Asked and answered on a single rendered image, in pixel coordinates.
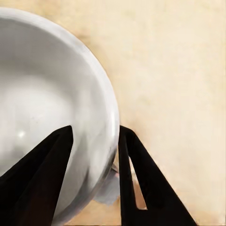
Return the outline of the coffee cup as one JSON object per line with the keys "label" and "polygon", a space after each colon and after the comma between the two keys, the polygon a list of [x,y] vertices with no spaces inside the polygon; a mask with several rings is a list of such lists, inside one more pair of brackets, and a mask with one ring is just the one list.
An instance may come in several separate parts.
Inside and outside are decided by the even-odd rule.
{"label": "coffee cup", "polygon": [[113,205],[120,196],[116,96],[100,62],[68,30],[0,7],[0,177],[69,125],[73,146],[51,226],[91,200]]}

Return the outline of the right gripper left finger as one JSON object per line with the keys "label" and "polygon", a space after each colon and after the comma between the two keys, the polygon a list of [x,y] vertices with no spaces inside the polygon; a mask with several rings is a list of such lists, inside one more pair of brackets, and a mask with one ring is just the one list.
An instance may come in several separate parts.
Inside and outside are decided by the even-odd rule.
{"label": "right gripper left finger", "polygon": [[0,226],[51,226],[72,146],[57,129],[0,177]]}

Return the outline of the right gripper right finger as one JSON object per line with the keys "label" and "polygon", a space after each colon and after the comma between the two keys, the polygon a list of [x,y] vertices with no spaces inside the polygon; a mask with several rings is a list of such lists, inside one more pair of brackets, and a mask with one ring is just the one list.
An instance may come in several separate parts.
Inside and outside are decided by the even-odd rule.
{"label": "right gripper right finger", "polygon": [[[120,125],[118,142],[121,226],[198,226],[135,132]],[[129,157],[147,210],[137,208]]]}

